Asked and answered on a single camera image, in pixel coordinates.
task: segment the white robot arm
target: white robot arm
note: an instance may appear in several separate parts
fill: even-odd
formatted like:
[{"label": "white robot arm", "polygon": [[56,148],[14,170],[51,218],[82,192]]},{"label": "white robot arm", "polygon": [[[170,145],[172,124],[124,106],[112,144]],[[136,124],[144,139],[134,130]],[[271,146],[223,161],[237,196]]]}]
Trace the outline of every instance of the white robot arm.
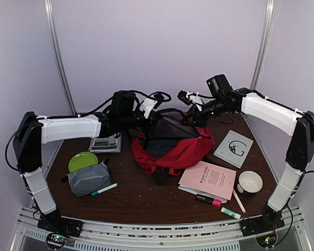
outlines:
[{"label": "white robot arm", "polygon": [[114,93],[108,99],[112,100],[111,105],[103,112],[96,112],[98,107],[81,116],[47,117],[36,116],[34,112],[24,115],[14,137],[13,147],[17,170],[41,213],[39,228],[56,231],[64,236],[66,229],[69,229],[71,236],[78,237],[82,225],[80,221],[61,217],[41,169],[41,145],[74,138],[106,138],[126,129],[148,126],[159,119],[153,109],[171,100],[168,94],[156,92],[145,95],[147,98],[139,103],[135,93],[142,94],[138,91]]},{"label": "white robot arm", "polygon": [[[183,119],[183,124],[205,127],[209,118],[225,112],[240,112],[260,118],[292,137],[286,154],[284,173],[262,210],[263,216],[250,227],[256,231],[250,233],[256,234],[262,232],[261,229],[271,230],[274,225],[283,225],[283,222],[279,222],[281,211],[296,192],[314,155],[314,113],[290,109],[247,88],[233,90],[224,75],[210,78],[207,84],[215,100],[202,105],[200,110],[192,106]],[[178,98],[187,104],[189,102],[184,93],[179,92]],[[246,220],[242,224],[249,229]]]}]

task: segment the white book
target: white book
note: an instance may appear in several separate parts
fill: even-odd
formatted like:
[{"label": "white book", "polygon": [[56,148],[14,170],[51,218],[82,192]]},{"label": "white book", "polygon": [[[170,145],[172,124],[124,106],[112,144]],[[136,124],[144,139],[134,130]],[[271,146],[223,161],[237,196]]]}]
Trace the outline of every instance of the white book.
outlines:
[{"label": "white book", "polygon": [[217,200],[220,200],[221,203],[227,203],[227,201],[228,201],[228,200],[226,200],[224,198],[221,198],[221,197],[218,197],[218,196],[215,196],[215,195],[211,195],[210,193],[202,192],[200,190],[197,190],[197,189],[194,189],[194,188],[191,188],[191,187],[186,187],[184,185],[179,185],[178,189],[183,190],[185,192],[189,192],[189,193],[191,193],[193,195],[203,195],[203,196],[206,196],[206,197],[217,199]]},{"label": "white book", "polygon": [[214,155],[237,168],[241,168],[252,143],[253,140],[230,130],[215,150]]}]

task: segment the notebook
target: notebook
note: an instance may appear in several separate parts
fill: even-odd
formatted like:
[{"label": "notebook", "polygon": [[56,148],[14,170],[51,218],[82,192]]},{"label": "notebook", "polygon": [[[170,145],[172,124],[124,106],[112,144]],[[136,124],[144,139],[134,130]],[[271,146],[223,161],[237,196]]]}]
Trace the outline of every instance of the notebook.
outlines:
[{"label": "notebook", "polygon": [[209,195],[226,203],[231,199],[235,178],[236,171],[200,161],[197,165],[185,169],[178,189]]},{"label": "notebook", "polygon": [[241,168],[252,143],[251,139],[230,130],[215,150],[214,155],[237,168]]}]

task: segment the white zip tie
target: white zip tie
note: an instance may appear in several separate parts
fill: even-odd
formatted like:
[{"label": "white zip tie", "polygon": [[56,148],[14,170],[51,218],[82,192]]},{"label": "white zip tie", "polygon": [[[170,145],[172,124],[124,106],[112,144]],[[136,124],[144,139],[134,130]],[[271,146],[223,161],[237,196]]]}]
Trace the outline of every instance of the white zip tie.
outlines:
[{"label": "white zip tie", "polygon": [[298,190],[291,190],[291,189],[285,187],[284,185],[282,185],[280,182],[278,183],[278,185],[280,185],[281,187],[285,188],[289,192],[297,192],[298,191]]}]

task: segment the gray bag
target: gray bag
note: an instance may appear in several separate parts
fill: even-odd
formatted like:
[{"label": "gray bag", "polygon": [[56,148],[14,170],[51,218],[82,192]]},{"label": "gray bag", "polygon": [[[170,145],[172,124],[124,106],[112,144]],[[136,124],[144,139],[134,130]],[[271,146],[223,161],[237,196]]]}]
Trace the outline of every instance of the gray bag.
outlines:
[{"label": "gray bag", "polygon": [[92,165],[74,171],[62,179],[62,182],[69,181],[71,191],[81,197],[91,194],[97,190],[111,185],[111,179],[106,164],[109,159],[101,162],[98,165]]}]

